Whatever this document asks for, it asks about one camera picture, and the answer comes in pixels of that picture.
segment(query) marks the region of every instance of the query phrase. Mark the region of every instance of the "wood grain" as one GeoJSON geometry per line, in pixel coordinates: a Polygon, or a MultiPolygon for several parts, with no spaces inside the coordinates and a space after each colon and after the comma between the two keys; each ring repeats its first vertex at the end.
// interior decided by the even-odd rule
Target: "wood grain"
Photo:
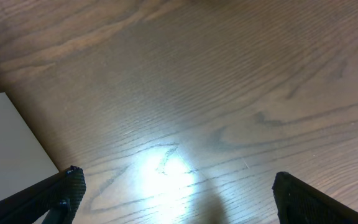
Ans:
{"type": "Polygon", "coordinates": [[[277,223],[282,170],[358,211],[356,0],[0,0],[0,91],[75,223],[277,223]]]}

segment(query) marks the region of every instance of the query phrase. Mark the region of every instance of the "wooden table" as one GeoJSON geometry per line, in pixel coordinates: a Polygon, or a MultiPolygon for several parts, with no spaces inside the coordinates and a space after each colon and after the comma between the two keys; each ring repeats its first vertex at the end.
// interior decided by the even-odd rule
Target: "wooden table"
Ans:
{"type": "Polygon", "coordinates": [[[277,223],[281,170],[358,211],[358,0],[0,0],[0,91],[75,223],[277,223]]]}

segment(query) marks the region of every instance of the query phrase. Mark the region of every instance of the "black object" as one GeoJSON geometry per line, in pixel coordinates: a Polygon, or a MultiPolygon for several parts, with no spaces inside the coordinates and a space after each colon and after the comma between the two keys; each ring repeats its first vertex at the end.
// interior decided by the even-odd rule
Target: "black object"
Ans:
{"type": "Polygon", "coordinates": [[[31,224],[47,211],[43,224],[71,224],[85,190],[82,169],[71,166],[0,201],[0,224],[31,224]]]}
{"type": "Polygon", "coordinates": [[[358,213],[287,172],[279,172],[273,194],[281,224],[358,224],[358,213]]]}

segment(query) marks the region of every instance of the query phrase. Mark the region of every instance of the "brown wooden surface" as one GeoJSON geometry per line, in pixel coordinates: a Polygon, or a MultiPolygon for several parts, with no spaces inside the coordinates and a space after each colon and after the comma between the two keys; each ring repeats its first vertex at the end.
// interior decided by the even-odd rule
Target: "brown wooden surface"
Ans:
{"type": "Polygon", "coordinates": [[[75,223],[276,223],[281,170],[358,211],[358,0],[0,0],[0,91],[75,223]]]}

